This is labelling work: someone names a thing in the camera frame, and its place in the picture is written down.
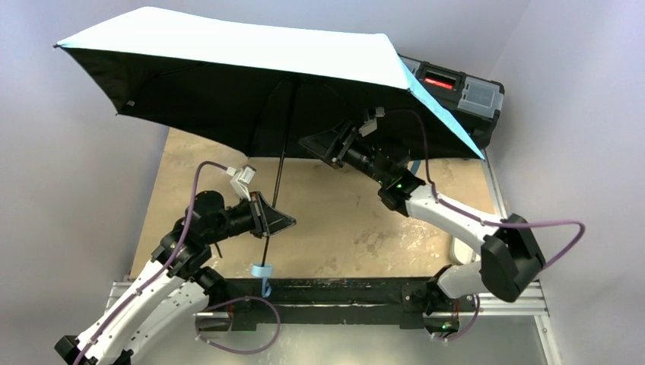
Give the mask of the light blue folding umbrella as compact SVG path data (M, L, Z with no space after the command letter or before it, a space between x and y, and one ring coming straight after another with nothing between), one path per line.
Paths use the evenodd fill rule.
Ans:
M222 21L142 7L56 42L119 115L188 132L247 157L314 157L298 139L382 106L373 144L413 159L481 158L453 114L382 33Z

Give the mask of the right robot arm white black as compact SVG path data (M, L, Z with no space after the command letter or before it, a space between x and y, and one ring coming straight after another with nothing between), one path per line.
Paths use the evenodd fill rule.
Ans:
M407 167L410 152L388 138L373 144L349 123L305 136L299 145L329 166L345 165L380 185L380 201L391 211L429 223L467 244L480 259L448 265L427 283L431 303L448 303L469 294L490 293L513 303L547 266L528 222L486 214L437 191Z

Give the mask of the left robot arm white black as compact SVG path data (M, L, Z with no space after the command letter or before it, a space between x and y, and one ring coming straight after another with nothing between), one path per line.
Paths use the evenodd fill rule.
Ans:
M216 191L193 193L184 217L166 234L125 293L88 329L55 344L66 364L134 364L157 336L201 309L265 301L206 266L211 248L245 233L268 238L293 227L260 192L227 206Z

